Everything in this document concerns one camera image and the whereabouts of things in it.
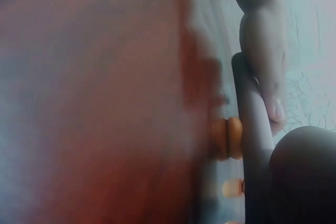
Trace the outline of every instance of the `dark cylindrical object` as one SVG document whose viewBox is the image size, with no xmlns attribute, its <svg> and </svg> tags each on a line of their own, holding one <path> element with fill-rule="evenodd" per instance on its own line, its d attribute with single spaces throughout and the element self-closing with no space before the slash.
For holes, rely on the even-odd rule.
<svg viewBox="0 0 336 224">
<path fill-rule="evenodd" d="M 232 67 L 239 117 L 243 125 L 246 224 L 269 223 L 265 211 L 265 189 L 268 163 L 274 149 L 271 127 L 257 82 L 243 54 L 233 57 Z"/>
</svg>

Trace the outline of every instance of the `orange bead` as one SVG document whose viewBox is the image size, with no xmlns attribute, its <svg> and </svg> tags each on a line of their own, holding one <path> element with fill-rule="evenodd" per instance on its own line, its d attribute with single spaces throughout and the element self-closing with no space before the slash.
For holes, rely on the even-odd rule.
<svg viewBox="0 0 336 224">
<path fill-rule="evenodd" d="M 210 138 L 218 149 L 218 159 L 226 160 L 229 158 L 227 149 L 227 121 L 224 118 L 217 119 L 212 123 L 210 129 Z"/>
<path fill-rule="evenodd" d="M 241 149 L 241 139 L 243 135 L 243 127 L 239 118 L 229 118 L 227 127 L 229 154 L 234 159 L 241 159 L 243 157 Z"/>
<path fill-rule="evenodd" d="M 229 179 L 223 184 L 223 195 L 226 198 L 236 198 L 243 194 L 243 181 L 239 178 Z"/>
</svg>

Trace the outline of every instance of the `finger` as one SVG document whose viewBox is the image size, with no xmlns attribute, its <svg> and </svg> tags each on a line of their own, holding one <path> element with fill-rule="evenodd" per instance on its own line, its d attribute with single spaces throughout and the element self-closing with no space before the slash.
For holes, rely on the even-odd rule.
<svg viewBox="0 0 336 224">
<path fill-rule="evenodd" d="M 281 58 L 281 60 L 269 60 L 264 62 L 265 65 L 257 70 L 256 76 L 271 122 L 282 125 L 286 120 L 284 106 L 285 75 L 282 67 L 284 56 L 270 57 L 270 59 L 277 58 Z"/>
</svg>

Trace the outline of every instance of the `skin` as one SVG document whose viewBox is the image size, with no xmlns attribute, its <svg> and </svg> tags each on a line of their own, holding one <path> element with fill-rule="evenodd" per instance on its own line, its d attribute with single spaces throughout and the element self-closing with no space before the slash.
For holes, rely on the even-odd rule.
<svg viewBox="0 0 336 224">
<path fill-rule="evenodd" d="M 284 106 L 287 57 L 286 8 L 284 0 L 237 0 L 244 11 L 240 44 L 258 80 L 276 134 L 286 122 Z"/>
</svg>

